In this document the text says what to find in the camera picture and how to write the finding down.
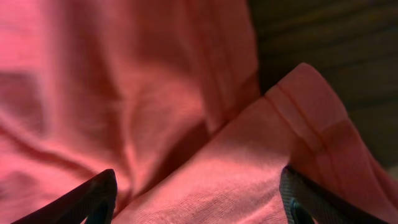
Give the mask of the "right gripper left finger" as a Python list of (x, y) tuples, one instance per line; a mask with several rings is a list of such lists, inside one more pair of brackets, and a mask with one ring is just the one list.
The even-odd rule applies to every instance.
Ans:
[(117, 192), (115, 172), (106, 169), (12, 224), (110, 224)]

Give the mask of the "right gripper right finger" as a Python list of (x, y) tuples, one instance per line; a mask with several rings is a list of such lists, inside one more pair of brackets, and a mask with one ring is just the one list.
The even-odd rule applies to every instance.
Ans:
[(282, 169), (279, 192), (289, 224), (385, 224), (291, 166)]

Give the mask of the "red printed t-shirt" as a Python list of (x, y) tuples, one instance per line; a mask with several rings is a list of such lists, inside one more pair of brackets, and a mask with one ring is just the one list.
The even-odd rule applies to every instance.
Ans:
[(286, 223), (292, 165), (397, 222), (397, 182), (301, 63), (260, 94), (246, 1), (2, 1), (1, 222), (113, 169), (115, 223)]

